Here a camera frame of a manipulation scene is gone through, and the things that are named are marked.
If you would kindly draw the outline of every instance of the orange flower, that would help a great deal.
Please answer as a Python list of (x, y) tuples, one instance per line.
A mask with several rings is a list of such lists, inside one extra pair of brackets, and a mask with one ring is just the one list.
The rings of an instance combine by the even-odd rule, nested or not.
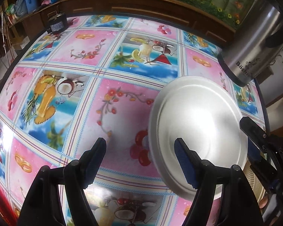
[(109, 94), (105, 94), (105, 96), (104, 96), (105, 101), (110, 101), (111, 99), (112, 99), (112, 97)]
[(236, 4), (236, 7), (237, 7), (238, 9), (243, 8), (243, 5), (242, 5), (240, 2), (235, 1), (235, 4)]
[(234, 17), (235, 17), (236, 19), (240, 19), (239, 13), (234, 13)]

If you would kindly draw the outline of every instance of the gold rings illustration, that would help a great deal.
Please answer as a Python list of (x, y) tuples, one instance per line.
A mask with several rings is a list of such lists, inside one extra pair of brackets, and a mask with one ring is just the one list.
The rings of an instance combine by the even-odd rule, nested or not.
[(212, 67), (212, 65), (208, 61), (205, 61), (197, 56), (193, 56), (193, 59), (194, 61), (196, 61), (199, 64), (202, 64), (205, 67)]
[(32, 172), (31, 164), (29, 162), (27, 162), (18, 153), (15, 154), (15, 160), (16, 160), (17, 164), (22, 168), (23, 171), (25, 171), (27, 173), (31, 173)]

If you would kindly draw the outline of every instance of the black clamp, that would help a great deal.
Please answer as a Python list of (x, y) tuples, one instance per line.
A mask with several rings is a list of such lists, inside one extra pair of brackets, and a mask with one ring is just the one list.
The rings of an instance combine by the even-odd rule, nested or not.
[(106, 153), (106, 141), (98, 138), (91, 150), (65, 167), (42, 166), (27, 193), (18, 226), (66, 226), (58, 185), (65, 185), (69, 209), (76, 226), (98, 226), (83, 189), (92, 184)]

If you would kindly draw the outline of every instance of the cherry illustration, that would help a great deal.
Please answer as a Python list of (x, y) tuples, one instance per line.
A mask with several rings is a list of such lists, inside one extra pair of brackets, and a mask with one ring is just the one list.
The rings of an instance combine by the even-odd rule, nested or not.
[(148, 165), (151, 164), (151, 161), (150, 161), (148, 155), (149, 155), (149, 151), (146, 150), (146, 149), (143, 149), (143, 150), (139, 153), (138, 161), (139, 161), (139, 163), (140, 163), (142, 166), (144, 166), (144, 167), (146, 167), (146, 166), (148, 166)]
[(118, 203), (119, 205), (124, 205), (124, 198), (119, 198), (119, 199), (117, 200), (117, 203)]
[(148, 135), (148, 130), (141, 130), (139, 131), (136, 136), (135, 136), (135, 143), (138, 145), (138, 146), (142, 146), (142, 140), (145, 136)]

